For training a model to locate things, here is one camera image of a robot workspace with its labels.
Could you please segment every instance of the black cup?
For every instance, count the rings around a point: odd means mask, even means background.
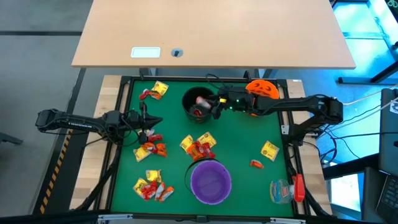
[[[211,113],[209,111],[207,113],[202,113],[201,116],[191,113],[193,111],[193,106],[196,105],[198,96],[207,98],[210,95],[214,95],[213,91],[205,87],[193,87],[185,92],[182,97],[182,107],[188,119],[196,123],[203,123],[211,118]]]

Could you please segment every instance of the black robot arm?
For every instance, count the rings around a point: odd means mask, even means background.
[[[162,118],[151,116],[147,113],[146,104],[140,102],[141,114],[131,110],[126,113],[109,111],[100,118],[89,118],[68,114],[56,109],[43,110],[39,112],[36,126],[40,132],[47,132],[58,128],[70,128],[80,131],[98,133],[105,140],[121,144],[125,131],[135,129],[151,129],[155,124],[162,121]],[[141,132],[140,144],[146,142],[146,135]]]
[[[263,116],[276,111],[308,111],[313,116],[301,124],[294,124],[284,130],[288,142],[301,146],[306,134],[324,124],[338,124],[343,121],[343,104],[336,98],[313,95],[303,98],[272,99],[249,93],[244,87],[223,86],[218,95],[210,97],[211,113],[214,119],[222,110],[243,111]]]

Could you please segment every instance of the green tabletop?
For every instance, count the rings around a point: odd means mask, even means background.
[[[280,124],[277,113],[261,118],[231,110],[223,111],[219,120],[211,119],[202,124],[190,121],[182,108],[182,96],[190,88],[205,86],[215,93],[217,90],[206,82],[164,82],[169,89],[161,100],[148,96],[145,99],[148,113],[160,116],[155,133],[162,134],[167,146],[167,157],[150,155],[137,162],[133,149],[135,144],[122,149],[116,185],[114,186],[112,212],[164,213],[179,215],[239,215],[259,217],[292,217],[291,204],[278,205],[271,201],[269,185],[272,180],[287,179]],[[139,95],[145,88],[151,89],[153,81],[135,81],[130,109],[139,108]],[[232,190],[229,197],[218,205],[199,202],[184,185],[184,175],[193,162],[191,156],[179,146],[190,134],[194,139],[209,131],[217,140],[211,150],[231,174]],[[125,144],[136,140],[131,135]],[[261,155],[266,141],[280,148],[272,162]],[[264,169],[251,167],[250,161],[262,162]],[[132,189],[138,178],[146,178],[146,170],[162,170],[162,180],[175,192],[163,203],[145,201]],[[190,172],[187,175],[189,186]]]

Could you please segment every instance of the wooden table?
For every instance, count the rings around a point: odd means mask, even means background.
[[[132,58],[133,47],[159,47],[160,57]],[[355,68],[320,0],[95,0],[72,65]]]
[[[118,96],[120,81],[121,76],[107,75],[104,77],[94,117],[99,117],[107,111],[114,110],[116,98]],[[287,85],[289,96],[291,98],[305,96],[301,80],[287,80]],[[124,110],[124,105],[127,97],[127,89],[128,87],[126,86],[122,97],[121,111]],[[296,123],[301,123],[308,118],[309,116],[307,112],[293,112],[293,119]],[[284,123],[287,124],[287,113],[284,113]],[[90,134],[88,137],[88,142],[95,139],[98,139],[98,135]],[[316,144],[315,140],[310,137],[306,137],[305,141]],[[78,178],[76,181],[72,201],[70,204],[71,209],[79,206],[98,183],[101,166],[103,164],[105,154],[105,147],[106,143],[104,141],[99,141],[86,147],[81,162]],[[116,147],[113,147],[113,151],[109,158],[109,163],[113,160],[115,150]],[[303,145],[300,147],[300,155],[302,159],[303,173],[307,188],[312,193],[317,202],[322,206],[322,208],[326,212],[331,214],[331,208],[329,204],[328,194],[325,188],[325,181],[323,179],[318,151],[312,146]],[[99,205],[100,208],[104,208],[107,194],[108,184],[104,187],[101,203]],[[299,213],[303,213],[302,205],[298,206],[298,211]]]

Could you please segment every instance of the black bucket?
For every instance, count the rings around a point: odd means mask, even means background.
[[[198,96],[207,98],[210,95],[214,95],[213,91],[205,87],[193,87],[185,92],[182,97],[182,107],[184,108],[185,114],[188,119],[196,123],[203,123],[211,118],[211,113],[208,109],[196,105],[196,99]],[[197,108],[202,112],[201,116],[193,114],[193,110]]]

